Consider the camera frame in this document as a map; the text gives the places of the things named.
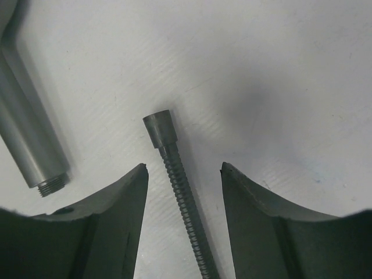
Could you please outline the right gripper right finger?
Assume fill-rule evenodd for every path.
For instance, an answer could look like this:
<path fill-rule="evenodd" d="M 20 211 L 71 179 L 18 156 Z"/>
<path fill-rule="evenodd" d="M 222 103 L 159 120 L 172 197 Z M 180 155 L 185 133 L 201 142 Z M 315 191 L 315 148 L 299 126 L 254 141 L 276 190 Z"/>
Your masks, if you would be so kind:
<path fill-rule="evenodd" d="M 370 278 L 371 210 L 345 217 L 297 205 L 221 167 L 237 278 Z"/>

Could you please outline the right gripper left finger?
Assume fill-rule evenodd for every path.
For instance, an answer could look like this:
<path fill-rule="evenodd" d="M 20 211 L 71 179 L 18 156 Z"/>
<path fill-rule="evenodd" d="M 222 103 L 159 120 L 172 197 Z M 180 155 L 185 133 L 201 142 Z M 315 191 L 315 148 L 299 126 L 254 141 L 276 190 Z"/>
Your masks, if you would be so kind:
<path fill-rule="evenodd" d="M 2 278 L 133 278 L 149 174 L 115 183 L 52 214 L 1 210 Z"/>

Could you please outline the grey shower head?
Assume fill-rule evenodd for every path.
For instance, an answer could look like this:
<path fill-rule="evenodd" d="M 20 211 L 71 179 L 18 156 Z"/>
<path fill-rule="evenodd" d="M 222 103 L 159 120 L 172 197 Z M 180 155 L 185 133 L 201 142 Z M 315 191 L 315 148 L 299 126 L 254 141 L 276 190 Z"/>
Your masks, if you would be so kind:
<path fill-rule="evenodd" d="M 33 106 L 1 53 L 1 137 L 27 186 L 45 198 L 69 182 L 69 163 L 45 109 Z"/>

